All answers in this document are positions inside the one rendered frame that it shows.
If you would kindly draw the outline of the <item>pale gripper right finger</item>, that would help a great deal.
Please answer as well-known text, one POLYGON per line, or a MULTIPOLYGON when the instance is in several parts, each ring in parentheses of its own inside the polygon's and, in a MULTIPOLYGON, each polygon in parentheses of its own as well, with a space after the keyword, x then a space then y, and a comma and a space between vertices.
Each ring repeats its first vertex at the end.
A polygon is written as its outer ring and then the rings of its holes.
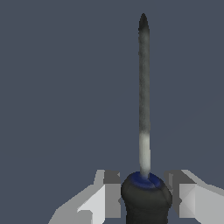
POLYGON ((224 224, 224 190, 209 185, 188 170, 164 172, 179 218, 194 218, 200 224, 224 224))

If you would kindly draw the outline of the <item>black-handled screwdriver with grey shaft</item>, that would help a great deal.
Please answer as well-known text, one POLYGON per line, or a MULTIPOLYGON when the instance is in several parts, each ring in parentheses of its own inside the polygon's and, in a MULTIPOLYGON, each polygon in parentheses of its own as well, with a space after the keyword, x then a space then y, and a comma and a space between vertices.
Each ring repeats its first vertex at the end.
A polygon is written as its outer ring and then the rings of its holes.
POLYGON ((168 224, 172 195, 164 181, 151 173, 150 149, 150 28, 143 13, 138 27, 139 44, 139 165, 122 183, 126 224, 168 224))

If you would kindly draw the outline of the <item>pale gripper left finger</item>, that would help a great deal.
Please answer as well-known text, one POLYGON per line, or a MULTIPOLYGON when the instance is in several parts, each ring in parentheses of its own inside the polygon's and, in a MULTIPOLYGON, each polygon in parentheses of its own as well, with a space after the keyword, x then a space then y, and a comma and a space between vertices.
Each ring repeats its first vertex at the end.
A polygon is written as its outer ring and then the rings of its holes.
POLYGON ((48 224, 103 224, 120 217, 120 172, 97 170, 94 183, 60 206, 48 224))

